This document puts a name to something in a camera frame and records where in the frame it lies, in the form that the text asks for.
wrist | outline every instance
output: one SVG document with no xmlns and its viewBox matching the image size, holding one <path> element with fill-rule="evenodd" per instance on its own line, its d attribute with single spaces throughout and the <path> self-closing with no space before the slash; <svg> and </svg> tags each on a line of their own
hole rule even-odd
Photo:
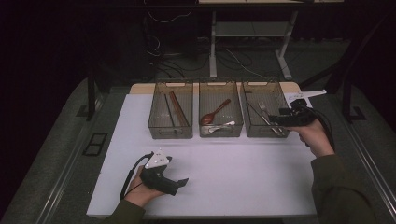
<svg viewBox="0 0 396 224">
<path fill-rule="evenodd" d="M 124 200 L 143 208 L 151 201 L 151 198 L 145 194 L 131 192 L 125 196 Z"/>
<path fill-rule="evenodd" d="M 324 147 L 311 147 L 312 153 L 317 157 L 333 155 L 334 149 L 330 145 Z"/>
</svg>

plastic storage tray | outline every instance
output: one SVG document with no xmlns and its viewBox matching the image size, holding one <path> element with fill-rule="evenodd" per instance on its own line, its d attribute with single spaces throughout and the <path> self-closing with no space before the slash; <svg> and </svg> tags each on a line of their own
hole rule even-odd
<svg viewBox="0 0 396 224">
<path fill-rule="evenodd" d="M 241 101 L 247 137 L 285 138 L 290 131 L 270 123 L 268 115 L 279 115 L 279 108 L 288 108 L 282 88 L 274 78 L 244 78 Z"/>
<path fill-rule="evenodd" d="M 203 116 L 214 112 L 227 100 L 210 123 Z M 199 83 L 199 127 L 201 137 L 239 137 L 244 124 L 236 80 L 232 77 L 202 77 Z"/>
<path fill-rule="evenodd" d="M 192 138 L 192 79 L 158 79 L 148 128 L 153 139 Z"/>
</svg>

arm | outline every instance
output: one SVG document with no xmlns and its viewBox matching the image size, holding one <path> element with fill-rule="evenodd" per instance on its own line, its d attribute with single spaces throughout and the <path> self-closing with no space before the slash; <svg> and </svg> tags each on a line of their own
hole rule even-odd
<svg viewBox="0 0 396 224">
<path fill-rule="evenodd" d="M 140 179 L 142 169 L 143 166 L 138 168 L 125 198 L 120 201 L 113 214 L 103 220 L 101 224 L 140 223 L 146 212 L 144 206 L 154 198 L 163 195 L 162 192 L 156 189 L 149 189 L 142 184 L 142 180 Z"/>
<path fill-rule="evenodd" d="M 305 127 L 292 127 L 317 157 L 311 162 L 314 172 L 312 195 L 321 224 L 376 223 L 373 209 L 361 185 L 335 155 L 318 120 Z"/>
</svg>

wooden chopstick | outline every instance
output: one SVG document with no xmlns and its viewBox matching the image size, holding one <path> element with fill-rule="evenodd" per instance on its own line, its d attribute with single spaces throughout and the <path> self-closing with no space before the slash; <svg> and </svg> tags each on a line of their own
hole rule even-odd
<svg viewBox="0 0 396 224">
<path fill-rule="evenodd" d="M 183 110 L 181 109 L 181 106 L 178 103 L 178 100 L 177 100 L 177 98 L 175 96 L 175 93 L 173 91 L 170 91 L 169 95 L 171 96 L 172 104 L 173 104 L 173 106 L 175 108 L 176 115 L 177 115 L 177 118 L 178 118 L 178 120 L 180 122 L 180 125 L 181 126 L 190 126 L 189 122 L 186 119 L 186 115 L 183 113 Z"/>
</svg>

white tabletop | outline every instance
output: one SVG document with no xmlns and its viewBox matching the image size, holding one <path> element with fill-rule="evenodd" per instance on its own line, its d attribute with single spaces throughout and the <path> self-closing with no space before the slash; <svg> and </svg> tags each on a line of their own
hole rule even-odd
<svg viewBox="0 0 396 224">
<path fill-rule="evenodd" d="M 193 138 L 153 140 L 148 121 L 152 94 L 125 98 L 99 174 L 88 216 L 107 217 L 135 162 L 162 149 L 173 160 L 164 176 L 189 178 L 176 196 L 164 195 L 147 207 L 146 218 L 289 217 L 316 213 L 310 162 L 314 156 L 297 133 L 286 139 L 201 138 L 194 117 Z M 194 95 L 194 111 L 198 96 Z"/>
</svg>

